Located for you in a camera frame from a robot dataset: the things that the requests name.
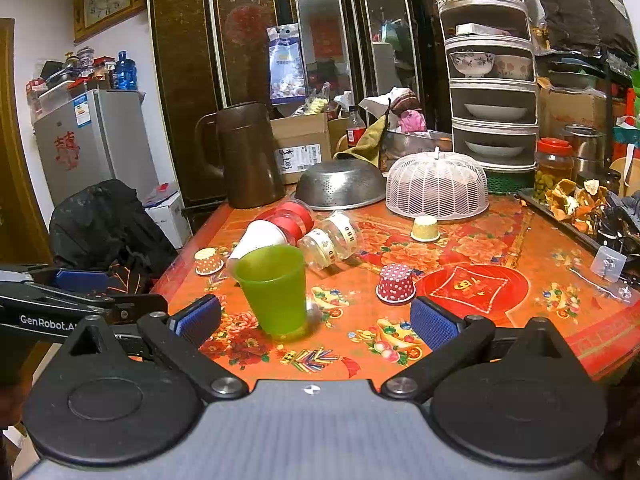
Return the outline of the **green plastic cup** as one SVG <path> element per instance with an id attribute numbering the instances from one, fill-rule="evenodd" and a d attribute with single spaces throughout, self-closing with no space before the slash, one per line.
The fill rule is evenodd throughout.
<path id="1" fill-rule="evenodd" d="M 234 277 L 265 333 L 288 336 L 304 326 L 306 262 L 297 247 L 253 250 L 235 265 Z"/>

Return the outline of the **red polka dot cupcake cup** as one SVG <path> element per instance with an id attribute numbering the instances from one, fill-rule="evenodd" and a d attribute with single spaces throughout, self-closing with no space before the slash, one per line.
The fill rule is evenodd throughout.
<path id="1" fill-rule="evenodd" d="M 410 301 L 416 294 L 410 266 L 399 263 L 383 266 L 375 293 L 386 304 L 405 304 Z"/>

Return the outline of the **orange polka dot cupcake cup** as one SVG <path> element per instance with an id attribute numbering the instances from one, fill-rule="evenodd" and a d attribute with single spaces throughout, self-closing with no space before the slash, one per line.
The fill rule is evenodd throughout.
<path id="1" fill-rule="evenodd" d="M 217 273 L 224 267 L 224 259 L 217 254 L 213 247 L 205 247 L 198 250 L 194 256 L 194 272 L 199 276 L 209 276 Z"/>

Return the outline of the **yellow cupcake cup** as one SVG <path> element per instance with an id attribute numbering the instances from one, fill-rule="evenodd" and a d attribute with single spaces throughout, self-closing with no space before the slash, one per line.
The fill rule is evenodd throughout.
<path id="1" fill-rule="evenodd" d="M 431 243 L 439 239 L 439 227 L 436 217 L 421 214 L 413 221 L 410 236 L 420 243 Z"/>

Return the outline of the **white floral paper cup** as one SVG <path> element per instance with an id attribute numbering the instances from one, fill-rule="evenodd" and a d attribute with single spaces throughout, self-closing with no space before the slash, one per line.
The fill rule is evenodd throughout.
<path id="1" fill-rule="evenodd" d="M 235 277 L 235 267 L 239 261 L 254 250 L 269 247 L 287 245 L 288 238 L 284 232 L 274 223 L 267 220 L 255 220 L 250 222 L 239 243 L 232 250 L 226 267 L 232 278 Z"/>

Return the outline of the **black bag on chair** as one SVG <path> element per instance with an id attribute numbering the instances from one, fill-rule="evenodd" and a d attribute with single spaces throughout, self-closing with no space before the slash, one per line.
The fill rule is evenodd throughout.
<path id="1" fill-rule="evenodd" d="M 117 179 L 90 185 L 55 206 L 49 226 L 53 261 L 67 269 L 106 271 L 114 264 L 160 278 L 177 249 Z"/>

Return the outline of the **white box by fridge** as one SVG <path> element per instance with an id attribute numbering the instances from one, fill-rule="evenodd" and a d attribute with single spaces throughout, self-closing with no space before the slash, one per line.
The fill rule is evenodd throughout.
<path id="1" fill-rule="evenodd" d="M 186 216 L 183 214 L 183 200 L 176 181 L 157 185 L 142 200 L 142 205 L 155 224 L 176 249 L 181 249 L 192 235 Z"/>

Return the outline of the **grey mini fridge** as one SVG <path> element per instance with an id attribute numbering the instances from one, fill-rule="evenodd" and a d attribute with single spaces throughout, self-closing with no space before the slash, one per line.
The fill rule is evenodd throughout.
<path id="1" fill-rule="evenodd" d="M 39 118 L 35 137 L 55 205 L 105 180 L 140 198 L 158 185 L 138 92 L 89 90 Z"/>

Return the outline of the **clear glass jar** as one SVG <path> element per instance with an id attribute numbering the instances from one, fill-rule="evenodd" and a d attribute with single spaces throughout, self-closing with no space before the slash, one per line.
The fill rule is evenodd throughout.
<path id="1" fill-rule="evenodd" d="M 356 255 L 360 245 L 361 234 L 357 222 L 339 210 L 319 221 L 297 243 L 306 265 L 315 271 L 322 271 Z"/>

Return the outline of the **white mesh food cover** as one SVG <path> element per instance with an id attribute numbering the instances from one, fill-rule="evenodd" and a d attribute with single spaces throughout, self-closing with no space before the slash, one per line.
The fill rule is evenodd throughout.
<path id="1" fill-rule="evenodd" d="M 407 155 L 390 167 L 385 205 L 406 218 L 473 218 L 488 209 L 487 177 L 470 156 L 439 150 Z"/>

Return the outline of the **red lidded plastic jar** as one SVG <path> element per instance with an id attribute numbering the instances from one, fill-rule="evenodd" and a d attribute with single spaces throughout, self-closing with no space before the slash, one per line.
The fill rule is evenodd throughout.
<path id="1" fill-rule="evenodd" d="M 261 214 L 256 220 L 265 220 L 277 226 L 288 240 L 296 245 L 313 228 L 316 220 L 308 206 L 300 200 L 285 200 Z"/>

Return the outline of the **tray of dried peels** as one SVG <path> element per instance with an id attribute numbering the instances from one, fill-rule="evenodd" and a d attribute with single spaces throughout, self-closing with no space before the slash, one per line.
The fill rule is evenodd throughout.
<path id="1" fill-rule="evenodd" d="M 605 186 L 590 181 L 581 188 L 563 179 L 546 192 L 523 188 L 516 195 L 593 254 L 606 246 L 628 259 L 639 258 L 636 208 L 628 207 Z"/>

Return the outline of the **steel colander bowl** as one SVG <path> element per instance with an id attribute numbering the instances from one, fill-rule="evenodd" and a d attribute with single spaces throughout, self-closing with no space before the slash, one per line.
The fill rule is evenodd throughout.
<path id="1" fill-rule="evenodd" d="M 377 166 L 356 158 L 320 162 L 299 178 L 293 197 L 315 211 L 361 208 L 385 200 L 386 182 Z"/>

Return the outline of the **steel basin with items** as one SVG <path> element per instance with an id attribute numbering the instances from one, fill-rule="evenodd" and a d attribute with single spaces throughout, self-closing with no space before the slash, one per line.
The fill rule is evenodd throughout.
<path id="1" fill-rule="evenodd" d="M 390 170 L 398 159 L 408 155 L 435 151 L 452 151 L 452 135 L 446 132 L 427 130 L 424 132 L 403 133 L 386 130 L 382 135 L 378 168 L 383 172 Z"/>

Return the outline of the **brown thermos jug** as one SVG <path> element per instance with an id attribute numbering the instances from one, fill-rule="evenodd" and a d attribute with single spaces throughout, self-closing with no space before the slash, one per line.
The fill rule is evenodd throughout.
<path id="1" fill-rule="evenodd" d="M 213 138 L 220 165 L 207 158 L 206 127 L 214 128 Z M 206 171 L 224 179 L 231 207 L 256 208 L 285 196 L 285 186 L 274 154 L 276 142 L 269 110 L 264 103 L 246 102 L 204 115 L 195 125 L 194 136 Z"/>

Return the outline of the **red lid pickle jar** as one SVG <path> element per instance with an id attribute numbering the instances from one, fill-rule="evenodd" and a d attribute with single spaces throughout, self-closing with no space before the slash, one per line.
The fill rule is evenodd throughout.
<path id="1" fill-rule="evenodd" d="M 545 203 L 548 191 L 553 190 L 561 180 L 572 177 L 573 147 L 567 140 L 540 138 L 537 141 L 536 162 L 533 198 Z"/>

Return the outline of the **blue water bottle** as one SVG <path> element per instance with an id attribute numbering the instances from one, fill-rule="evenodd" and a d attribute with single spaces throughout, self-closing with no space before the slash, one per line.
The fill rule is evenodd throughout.
<path id="1" fill-rule="evenodd" d="M 119 51 L 115 65 L 114 87 L 118 90 L 138 90 L 137 65 L 126 51 Z"/>

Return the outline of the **pink cloth item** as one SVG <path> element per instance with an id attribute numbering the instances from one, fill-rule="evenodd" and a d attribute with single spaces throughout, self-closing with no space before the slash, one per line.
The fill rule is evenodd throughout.
<path id="1" fill-rule="evenodd" d="M 427 132 L 426 121 L 420 110 L 405 110 L 398 120 L 402 133 Z"/>

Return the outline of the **cardboard box with label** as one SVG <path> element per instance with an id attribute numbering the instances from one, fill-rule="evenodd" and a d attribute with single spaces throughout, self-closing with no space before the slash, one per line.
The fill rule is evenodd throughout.
<path id="1" fill-rule="evenodd" d="M 308 168 L 332 157 L 324 113 L 275 119 L 271 129 L 274 154 L 285 185 L 297 183 Z"/>

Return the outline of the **red label drink bottle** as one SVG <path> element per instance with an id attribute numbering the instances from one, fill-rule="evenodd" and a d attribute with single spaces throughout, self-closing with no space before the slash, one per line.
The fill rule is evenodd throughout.
<path id="1" fill-rule="evenodd" d="M 359 107 L 356 105 L 349 107 L 348 126 L 346 129 L 347 145 L 350 148 L 354 148 L 366 130 L 367 125 L 360 116 Z"/>

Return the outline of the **white tiered dish rack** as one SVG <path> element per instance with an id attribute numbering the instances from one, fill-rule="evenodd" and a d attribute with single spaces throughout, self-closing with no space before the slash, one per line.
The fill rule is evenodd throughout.
<path id="1" fill-rule="evenodd" d="M 436 0 L 454 151 L 484 169 L 532 171 L 538 84 L 525 0 Z"/>

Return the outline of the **steel kettle pot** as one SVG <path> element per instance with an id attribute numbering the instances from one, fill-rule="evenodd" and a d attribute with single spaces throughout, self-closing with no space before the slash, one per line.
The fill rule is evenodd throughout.
<path id="1" fill-rule="evenodd" d="M 562 139 L 573 149 L 573 176 L 598 174 L 604 169 L 605 134 L 585 125 L 565 125 Z"/>

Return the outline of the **blue patterned bowl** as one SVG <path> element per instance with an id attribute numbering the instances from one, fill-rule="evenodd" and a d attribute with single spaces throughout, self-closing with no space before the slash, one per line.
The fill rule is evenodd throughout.
<path id="1" fill-rule="evenodd" d="M 482 78 L 491 72 L 495 64 L 495 55 L 489 52 L 450 52 L 449 58 L 456 71 L 465 78 Z"/>

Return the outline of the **blue white snack bag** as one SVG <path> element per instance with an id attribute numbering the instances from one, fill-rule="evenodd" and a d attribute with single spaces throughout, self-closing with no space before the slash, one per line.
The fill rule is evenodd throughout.
<path id="1" fill-rule="evenodd" d="M 269 27 L 267 34 L 271 103 L 283 105 L 305 99 L 307 79 L 298 24 Z"/>

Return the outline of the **clear adhesive wall hook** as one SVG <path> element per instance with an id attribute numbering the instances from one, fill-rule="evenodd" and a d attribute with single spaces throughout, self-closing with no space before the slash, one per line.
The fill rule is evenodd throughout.
<path id="1" fill-rule="evenodd" d="M 591 263 L 590 270 L 605 281 L 615 283 L 620 279 L 627 257 L 611 247 L 602 245 Z"/>

